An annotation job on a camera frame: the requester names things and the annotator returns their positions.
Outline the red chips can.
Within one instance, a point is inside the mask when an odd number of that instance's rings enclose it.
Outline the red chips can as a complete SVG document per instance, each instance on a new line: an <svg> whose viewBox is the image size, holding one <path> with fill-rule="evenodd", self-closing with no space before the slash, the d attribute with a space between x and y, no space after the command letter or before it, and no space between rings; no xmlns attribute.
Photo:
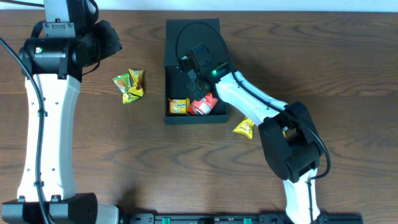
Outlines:
<svg viewBox="0 0 398 224"><path fill-rule="evenodd" d="M188 106L188 112L194 116L209 115L218 101L219 99L215 98L211 93L208 93L199 101L193 100Z"/></svg>

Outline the orange biscuit packet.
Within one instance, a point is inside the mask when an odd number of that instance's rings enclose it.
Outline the orange biscuit packet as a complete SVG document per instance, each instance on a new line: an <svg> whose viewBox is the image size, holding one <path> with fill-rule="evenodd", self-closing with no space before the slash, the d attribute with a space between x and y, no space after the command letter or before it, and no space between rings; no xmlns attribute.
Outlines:
<svg viewBox="0 0 398 224"><path fill-rule="evenodd" d="M169 99L169 114L188 114L188 107L190 106L190 99Z"/></svg>

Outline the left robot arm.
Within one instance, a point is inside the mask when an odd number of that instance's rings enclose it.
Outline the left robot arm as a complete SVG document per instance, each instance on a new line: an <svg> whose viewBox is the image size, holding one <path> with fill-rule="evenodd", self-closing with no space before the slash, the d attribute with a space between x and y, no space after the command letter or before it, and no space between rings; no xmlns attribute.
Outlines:
<svg viewBox="0 0 398 224"><path fill-rule="evenodd" d="M87 1L44 1L38 22L19 52L29 102L27 150L15 200L1 209L6 223L110 223L119 208L77 193L73 173L73 119L83 69L120 51L116 31Z"/></svg>

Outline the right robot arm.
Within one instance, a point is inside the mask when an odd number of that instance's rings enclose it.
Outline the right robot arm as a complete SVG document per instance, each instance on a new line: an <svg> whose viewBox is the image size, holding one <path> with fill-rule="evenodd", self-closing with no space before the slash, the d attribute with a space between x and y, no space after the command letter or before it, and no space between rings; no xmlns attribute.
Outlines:
<svg viewBox="0 0 398 224"><path fill-rule="evenodd" d="M195 99L213 92L254 122L266 162L284 183L287 216L293 223L314 223L320 215L315 180L326 147L308 109L300 102L289 105L265 94L230 61L214 61L204 44L178 56L177 62L190 78L187 89Z"/></svg>

